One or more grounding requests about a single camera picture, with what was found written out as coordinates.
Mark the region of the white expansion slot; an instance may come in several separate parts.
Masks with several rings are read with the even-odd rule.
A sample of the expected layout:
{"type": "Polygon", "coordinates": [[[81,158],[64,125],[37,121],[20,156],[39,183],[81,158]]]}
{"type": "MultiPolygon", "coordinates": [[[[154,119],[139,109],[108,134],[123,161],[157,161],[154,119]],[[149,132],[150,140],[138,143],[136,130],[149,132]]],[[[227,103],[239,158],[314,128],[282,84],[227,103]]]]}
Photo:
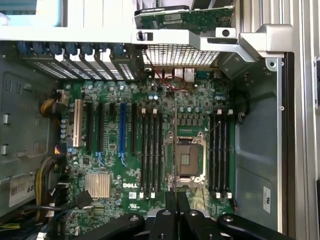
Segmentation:
{"type": "Polygon", "coordinates": [[[74,101],[74,118],[73,118],[73,147],[82,146],[82,129],[83,129],[83,100],[75,99],[74,101]]]}

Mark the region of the blue card retention clip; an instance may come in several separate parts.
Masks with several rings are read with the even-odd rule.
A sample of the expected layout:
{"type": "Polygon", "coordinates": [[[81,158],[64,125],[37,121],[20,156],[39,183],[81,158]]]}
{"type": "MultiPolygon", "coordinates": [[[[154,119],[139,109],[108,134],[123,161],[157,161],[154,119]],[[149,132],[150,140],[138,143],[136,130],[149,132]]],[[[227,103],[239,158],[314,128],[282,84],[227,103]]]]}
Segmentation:
{"type": "Polygon", "coordinates": [[[61,42],[49,42],[49,51],[52,55],[62,55],[62,43],[61,42]]]}
{"type": "Polygon", "coordinates": [[[110,49],[110,53],[112,54],[114,59],[123,58],[125,56],[125,47],[123,43],[115,43],[112,45],[110,49]]]}
{"type": "Polygon", "coordinates": [[[34,53],[37,55],[46,55],[47,54],[47,47],[44,42],[33,41],[32,48],[33,48],[34,53]]]}
{"type": "Polygon", "coordinates": [[[24,55],[30,54],[32,52],[31,45],[28,41],[18,41],[16,43],[18,51],[24,55]]]}
{"type": "Polygon", "coordinates": [[[91,42],[82,42],[80,48],[83,55],[92,56],[94,54],[94,44],[91,42]]]}
{"type": "Polygon", "coordinates": [[[76,56],[78,54],[78,44],[76,42],[66,42],[65,51],[69,55],[76,56]]]}

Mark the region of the green graphics card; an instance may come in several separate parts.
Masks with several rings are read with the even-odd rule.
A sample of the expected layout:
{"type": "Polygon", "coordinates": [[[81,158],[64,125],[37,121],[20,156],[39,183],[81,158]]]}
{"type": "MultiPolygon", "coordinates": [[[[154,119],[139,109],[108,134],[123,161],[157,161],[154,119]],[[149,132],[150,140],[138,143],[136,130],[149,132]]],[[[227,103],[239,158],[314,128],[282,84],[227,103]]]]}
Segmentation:
{"type": "Polygon", "coordinates": [[[216,28],[228,28],[233,15],[232,5],[196,10],[190,10],[187,5],[176,5],[137,10],[134,20],[138,29],[189,30],[199,35],[216,28]]]}

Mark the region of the RAM slot with white latches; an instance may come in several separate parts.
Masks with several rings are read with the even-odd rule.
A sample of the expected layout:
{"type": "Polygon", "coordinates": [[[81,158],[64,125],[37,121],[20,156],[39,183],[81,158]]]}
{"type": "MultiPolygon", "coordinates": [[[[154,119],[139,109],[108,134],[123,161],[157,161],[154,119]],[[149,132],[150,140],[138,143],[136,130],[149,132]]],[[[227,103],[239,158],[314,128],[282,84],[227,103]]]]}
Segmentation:
{"type": "Polygon", "coordinates": [[[221,116],[215,117],[215,198],[220,199],[220,135],[221,135],[221,116]]]}
{"type": "Polygon", "coordinates": [[[153,149],[152,149],[152,190],[151,190],[151,199],[154,199],[156,194],[155,194],[155,188],[156,188],[156,146],[157,146],[157,136],[156,136],[156,123],[157,123],[157,109],[154,108],[152,110],[153,114],[153,149]]]}
{"type": "MultiPolygon", "coordinates": [[[[145,108],[142,108],[142,109],[141,109],[141,114],[142,114],[142,115],[143,115],[143,114],[146,115],[146,109],[145,109],[145,108]]],[[[145,190],[144,190],[144,192],[142,192],[142,185],[141,185],[140,198],[143,199],[144,196],[145,196],[145,190]]]]}
{"type": "Polygon", "coordinates": [[[229,109],[225,118],[225,192],[228,200],[232,199],[232,192],[230,190],[230,119],[233,116],[234,111],[229,109]]]}

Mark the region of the long black expansion slot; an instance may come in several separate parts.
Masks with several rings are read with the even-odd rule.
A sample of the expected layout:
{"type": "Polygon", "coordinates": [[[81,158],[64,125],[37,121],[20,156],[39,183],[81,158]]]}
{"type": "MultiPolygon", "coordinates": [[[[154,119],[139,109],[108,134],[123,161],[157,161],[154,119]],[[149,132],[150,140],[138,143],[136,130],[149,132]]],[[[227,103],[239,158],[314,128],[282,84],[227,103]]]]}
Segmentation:
{"type": "Polygon", "coordinates": [[[98,135],[97,135],[97,145],[98,151],[103,151],[103,135],[104,135],[104,115],[105,107],[102,102],[98,104],[98,135]]]}
{"type": "Polygon", "coordinates": [[[131,154],[136,154],[136,127],[137,127],[137,103],[131,106],[131,154]]]}
{"type": "Polygon", "coordinates": [[[93,132],[94,132],[94,106],[91,102],[86,104],[86,150],[90,155],[93,150],[93,132]]]}

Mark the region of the open PC case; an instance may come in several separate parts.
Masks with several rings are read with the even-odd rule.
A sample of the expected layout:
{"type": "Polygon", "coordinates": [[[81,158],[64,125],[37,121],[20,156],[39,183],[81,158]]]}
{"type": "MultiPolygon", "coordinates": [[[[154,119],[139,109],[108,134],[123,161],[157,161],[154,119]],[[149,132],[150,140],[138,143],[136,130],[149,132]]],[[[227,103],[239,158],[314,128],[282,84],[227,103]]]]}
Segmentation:
{"type": "Polygon", "coordinates": [[[255,60],[234,28],[213,36],[187,29],[0,26],[0,240],[68,240],[60,214],[93,202],[84,190],[68,198],[61,143],[63,86],[81,81],[129,82],[196,78],[228,80],[234,122],[234,214],[287,235],[286,167],[290,116],[288,66],[283,58],[255,60]],[[22,54],[17,42],[29,42],[22,54]],[[34,53],[44,42],[47,54],[34,53]],[[52,55],[49,42],[62,43],[52,55]],[[77,55],[65,43],[77,43],[77,55]],[[93,43],[94,54],[81,53],[93,43]],[[114,59],[113,44],[125,56],[114,59]]]}

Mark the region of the RAM slot with black latches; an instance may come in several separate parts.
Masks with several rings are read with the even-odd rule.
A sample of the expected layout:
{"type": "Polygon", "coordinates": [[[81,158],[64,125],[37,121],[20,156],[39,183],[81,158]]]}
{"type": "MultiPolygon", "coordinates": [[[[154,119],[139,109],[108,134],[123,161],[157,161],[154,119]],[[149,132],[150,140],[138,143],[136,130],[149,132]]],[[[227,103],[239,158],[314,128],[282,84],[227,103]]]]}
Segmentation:
{"type": "Polygon", "coordinates": [[[146,196],[151,197],[151,145],[152,145],[152,116],[148,113],[148,137],[147,137],[147,188],[146,196]]]}
{"type": "Polygon", "coordinates": [[[221,117],[221,183],[220,189],[223,192],[225,189],[225,119],[221,117]]]}
{"type": "Polygon", "coordinates": [[[161,168],[162,168],[162,120],[163,115],[158,115],[158,164],[157,164],[157,192],[161,191],[161,168]]]}
{"type": "MultiPolygon", "coordinates": [[[[210,123],[210,129],[213,127],[213,125],[215,124],[215,118],[214,116],[211,114],[209,116],[209,123],[210,123]]],[[[214,131],[211,132],[210,136],[209,136],[209,180],[208,180],[208,189],[209,192],[211,193],[214,190],[214,174],[215,174],[215,164],[214,164],[214,131]]]]}

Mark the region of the silver chipset heatsink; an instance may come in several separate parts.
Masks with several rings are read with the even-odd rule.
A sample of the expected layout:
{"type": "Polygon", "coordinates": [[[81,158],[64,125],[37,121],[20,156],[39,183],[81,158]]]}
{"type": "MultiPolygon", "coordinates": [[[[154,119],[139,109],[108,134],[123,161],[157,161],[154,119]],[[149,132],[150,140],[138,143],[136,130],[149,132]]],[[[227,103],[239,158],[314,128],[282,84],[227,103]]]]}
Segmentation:
{"type": "Polygon", "coordinates": [[[85,190],[93,199],[110,197],[112,179],[107,173],[89,173],[85,176],[85,190]]]}

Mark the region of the blue expansion slot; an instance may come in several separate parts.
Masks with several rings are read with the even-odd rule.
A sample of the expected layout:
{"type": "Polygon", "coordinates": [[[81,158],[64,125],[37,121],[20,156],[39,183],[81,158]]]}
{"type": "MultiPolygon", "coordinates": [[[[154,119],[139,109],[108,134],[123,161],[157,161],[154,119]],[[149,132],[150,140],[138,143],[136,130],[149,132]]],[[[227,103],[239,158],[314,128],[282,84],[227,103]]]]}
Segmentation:
{"type": "Polygon", "coordinates": [[[119,141],[119,152],[123,154],[125,151],[125,135],[126,135],[126,114],[127,104],[120,104],[120,141],[119,141]]]}

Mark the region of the green motherboard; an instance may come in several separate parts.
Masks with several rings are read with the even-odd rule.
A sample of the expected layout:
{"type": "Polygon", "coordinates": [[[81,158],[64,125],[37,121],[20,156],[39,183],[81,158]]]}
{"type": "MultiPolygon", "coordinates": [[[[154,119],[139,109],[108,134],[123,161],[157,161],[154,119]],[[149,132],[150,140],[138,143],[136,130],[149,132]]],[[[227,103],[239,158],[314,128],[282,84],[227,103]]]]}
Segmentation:
{"type": "Polygon", "coordinates": [[[126,81],[80,81],[67,82],[63,89],[68,96],[66,106],[61,109],[61,142],[56,151],[65,155],[64,174],[69,181],[68,199],[74,199],[85,190],[87,174],[110,174],[111,186],[109,198],[93,199],[90,206],[83,209],[75,208],[60,214],[61,232],[67,240],[74,240],[82,234],[111,222],[121,215],[136,213],[146,217],[148,213],[165,208],[165,192],[185,192],[192,209],[203,211],[215,220],[225,213],[234,213],[237,203],[234,191],[234,116],[229,122],[229,179],[232,199],[227,199],[226,190],[221,191],[222,162],[222,116],[226,125],[229,109],[234,110],[230,97],[232,85],[228,80],[197,77],[194,82],[185,83],[182,80],[162,83],[152,79],[138,82],[126,81]],[[83,100],[82,146],[73,147],[74,106],[75,99],[83,100]],[[93,104],[93,143],[92,152],[87,152],[87,103],[93,104]],[[98,151],[98,104],[104,104],[103,120],[103,151],[98,151]],[[109,117],[109,104],[115,103],[116,119],[109,117]],[[126,103],[124,153],[120,154],[120,122],[121,103],[126,103]],[[131,119],[132,104],[137,103],[136,119],[136,152],[131,153],[131,119]],[[141,156],[142,156],[142,108],[145,114],[145,160],[144,160],[144,198],[141,193],[141,156]],[[151,199],[153,178],[153,109],[156,114],[156,158],[155,158],[155,198],[151,199]],[[151,113],[151,184],[150,199],[147,190],[147,146],[148,146],[148,113],[151,113]],[[161,189],[158,190],[158,130],[159,113],[162,113],[162,158],[161,158],[161,189]],[[214,131],[214,188],[209,191],[209,161],[210,138],[207,143],[206,181],[200,187],[187,186],[172,189],[166,181],[164,163],[164,143],[169,131],[177,136],[190,136],[197,132],[210,130],[210,115],[220,115],[220,199],[215,197],[215,131],[214,131]]]}

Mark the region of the socket locking lever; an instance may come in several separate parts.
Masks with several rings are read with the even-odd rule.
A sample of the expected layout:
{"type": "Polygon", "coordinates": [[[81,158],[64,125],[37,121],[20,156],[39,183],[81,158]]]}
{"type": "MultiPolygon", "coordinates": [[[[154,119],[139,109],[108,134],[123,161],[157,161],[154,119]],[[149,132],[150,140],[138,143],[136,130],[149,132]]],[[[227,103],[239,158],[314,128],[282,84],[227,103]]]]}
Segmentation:
{"type": "Polygon", "coordinates": [[[220,125],[221,125],[221,121],[219,120],[217,123],[213,125],[211,129],[209,129],[204,133],[204,138],[207,140],[210,137],[211,132],[214,132],[215,129],[218,128],[220,125]]]}

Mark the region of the CPU socket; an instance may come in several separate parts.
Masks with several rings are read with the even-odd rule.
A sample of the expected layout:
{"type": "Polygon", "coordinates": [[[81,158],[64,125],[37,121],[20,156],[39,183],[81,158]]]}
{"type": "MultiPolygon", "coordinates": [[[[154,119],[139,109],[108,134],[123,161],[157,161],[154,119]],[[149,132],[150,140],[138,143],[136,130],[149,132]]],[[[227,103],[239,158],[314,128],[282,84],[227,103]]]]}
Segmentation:
{"type": "Polygon", "coordinates": [[[177,136],[170,130],[164,141],[164,163],[169,188],[199,188],[207,178],[207,140],[201,131],[177,136]]]}

